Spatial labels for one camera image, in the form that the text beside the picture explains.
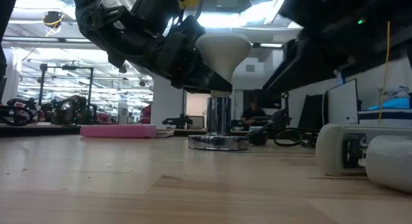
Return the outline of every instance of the desk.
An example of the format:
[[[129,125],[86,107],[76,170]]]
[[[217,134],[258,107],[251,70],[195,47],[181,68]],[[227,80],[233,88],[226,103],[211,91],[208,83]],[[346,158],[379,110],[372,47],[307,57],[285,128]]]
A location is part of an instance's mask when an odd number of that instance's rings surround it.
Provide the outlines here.
[[[0,139],[0,223],[410,223],[412,197],[318,173],[313,149],[186,138]]]

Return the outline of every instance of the pink sponge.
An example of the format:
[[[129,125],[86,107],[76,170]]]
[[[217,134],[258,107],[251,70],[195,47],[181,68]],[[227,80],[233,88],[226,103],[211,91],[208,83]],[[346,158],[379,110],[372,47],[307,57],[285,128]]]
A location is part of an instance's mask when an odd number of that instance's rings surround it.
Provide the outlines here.
[[[95,125],[82,126],[80,135],[95,138],[156,138],[152,125]]]

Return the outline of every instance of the white cone-shaped object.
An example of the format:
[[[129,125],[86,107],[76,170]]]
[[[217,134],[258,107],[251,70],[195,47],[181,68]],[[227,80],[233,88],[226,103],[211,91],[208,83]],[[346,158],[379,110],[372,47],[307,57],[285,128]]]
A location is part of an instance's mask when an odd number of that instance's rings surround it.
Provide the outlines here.
[[[231,82],[234,70],[245,60],[252,45],[239,33],[212,32],[199,37],[196,47],[206,65]]]

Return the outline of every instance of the black robotic arm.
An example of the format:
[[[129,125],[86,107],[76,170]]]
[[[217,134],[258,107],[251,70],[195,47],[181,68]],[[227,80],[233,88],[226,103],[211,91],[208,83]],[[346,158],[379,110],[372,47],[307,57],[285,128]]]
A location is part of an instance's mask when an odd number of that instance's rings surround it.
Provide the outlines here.
[[[229,82],[205,65],[194,45],[205,29],[192,15],[182,20],[177,0],[137,0],[130,11],[125,6],[104,8],[102,0],[74,1],[80,32],[119,69],[127,60],[169,79],[178,89],[232,91]],[[171,19],[177,24],[164,37]]]

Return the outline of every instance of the wooden tabletop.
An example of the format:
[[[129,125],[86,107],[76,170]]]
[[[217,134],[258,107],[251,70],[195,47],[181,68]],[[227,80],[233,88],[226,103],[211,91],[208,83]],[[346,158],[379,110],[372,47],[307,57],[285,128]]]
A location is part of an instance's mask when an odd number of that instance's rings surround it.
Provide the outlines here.
[[[0,223],[411,223],[412,197],[328,178],[314,151],[186,138],[0,139]]]

